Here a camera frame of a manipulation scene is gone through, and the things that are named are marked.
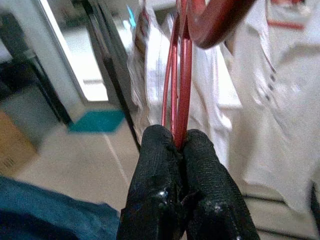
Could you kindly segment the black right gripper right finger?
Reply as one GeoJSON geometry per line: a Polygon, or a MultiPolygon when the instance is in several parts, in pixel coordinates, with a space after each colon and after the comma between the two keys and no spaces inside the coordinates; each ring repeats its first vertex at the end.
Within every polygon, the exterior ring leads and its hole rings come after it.
{"type": "Polygon", "coordinates": [[[237,184],[205,133],[187,131],[183,158],[189,189],[196,193],[187,240],[260,240],[237,184]]]}

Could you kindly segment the teal floor mat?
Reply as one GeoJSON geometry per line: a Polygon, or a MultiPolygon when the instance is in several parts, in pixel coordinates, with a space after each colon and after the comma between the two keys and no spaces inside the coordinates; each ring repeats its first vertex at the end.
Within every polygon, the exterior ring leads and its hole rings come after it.
{"type": "Polygon", "coordinates": [[[125,119],[121,110],[88,111],[68,127],[73,133],[113,133],[125,119]]]}

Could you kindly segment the brown cardboard box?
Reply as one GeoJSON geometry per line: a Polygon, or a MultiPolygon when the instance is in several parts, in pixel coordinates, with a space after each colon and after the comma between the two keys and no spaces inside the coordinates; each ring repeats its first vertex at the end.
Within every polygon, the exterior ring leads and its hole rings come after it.
{"type": "Polygon", "coordinates": [[[37,151],[11,118],[0,110],[0,175],[15,176],[37,151]]]}

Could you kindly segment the white hanging garment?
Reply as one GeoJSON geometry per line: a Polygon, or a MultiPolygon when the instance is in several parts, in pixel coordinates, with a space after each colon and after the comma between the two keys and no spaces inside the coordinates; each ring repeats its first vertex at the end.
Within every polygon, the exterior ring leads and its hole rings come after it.
{"type": "Polygon", "coordinates": [[[310,209],[320,171],[320,0],[254,0],[220,40],[240,103],[230,163],[249,185],[310,209]]]}
{"type": "Polygon", "coordinates": [[[159,24],[155,11],[141,0],[136,16],[133,46],[127,67],[131,78],[131,99],[137,106],[132,114],[134,127],[142,131],[162,121],[165,73],[170,49],[174,14],[159,24]]]}

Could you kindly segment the red plastic clothes hanger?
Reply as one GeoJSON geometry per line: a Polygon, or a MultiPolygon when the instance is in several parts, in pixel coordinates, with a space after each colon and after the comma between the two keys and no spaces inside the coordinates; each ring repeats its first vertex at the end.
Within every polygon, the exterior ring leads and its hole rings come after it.
{"type": "Polygon", "coordinates": [[[190,109],[193,45],[202,49],[221,43],[256,0],[176,0],[164,79],[161,124],[167,121],[171,93],[170,131],[178,149],[186,137],[190,109]]]}

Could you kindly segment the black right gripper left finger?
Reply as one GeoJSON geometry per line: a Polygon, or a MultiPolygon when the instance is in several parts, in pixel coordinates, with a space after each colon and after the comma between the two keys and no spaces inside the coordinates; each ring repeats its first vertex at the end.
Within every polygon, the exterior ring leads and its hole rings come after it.
{"type": "Polygon", "coordinates": [[[116,240],[181,240],[187,213],[179,163],[170,131],[158,124],[147,127],[116,240]]]}

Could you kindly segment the glass door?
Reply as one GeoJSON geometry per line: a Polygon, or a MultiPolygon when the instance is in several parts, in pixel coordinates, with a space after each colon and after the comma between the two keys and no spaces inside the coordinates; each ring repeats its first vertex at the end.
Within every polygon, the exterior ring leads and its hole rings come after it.
{"type": "Polygon", "coordinates": [[[84,23],[67,26],[74,8],[70,0],[39,0],[62,48],[76,85],[88,102],[107,102],[107,88],[99,69],[89,31],[84,23]]]}

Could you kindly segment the blue cloth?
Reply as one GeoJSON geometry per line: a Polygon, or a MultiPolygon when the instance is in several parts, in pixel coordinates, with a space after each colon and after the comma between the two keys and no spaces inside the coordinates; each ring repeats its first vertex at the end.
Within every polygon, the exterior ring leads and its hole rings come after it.
{"type": "Polygon", "coordinates": [[[0,176],[0,240],[116,240],[118,212],[0,176]]]}

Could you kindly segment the black clothes rack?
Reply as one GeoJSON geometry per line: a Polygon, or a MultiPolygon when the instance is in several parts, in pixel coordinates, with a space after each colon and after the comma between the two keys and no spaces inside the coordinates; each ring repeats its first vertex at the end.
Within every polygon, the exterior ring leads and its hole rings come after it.
{"type": "Polygon", "coordinates": [[[87,15],[94,56],[107,88],[108,100],[122,109],[138,150],[141,149],[132,116],[138,107],[131,96],[128,55],[105,0],[79,0],[87,15]]]}

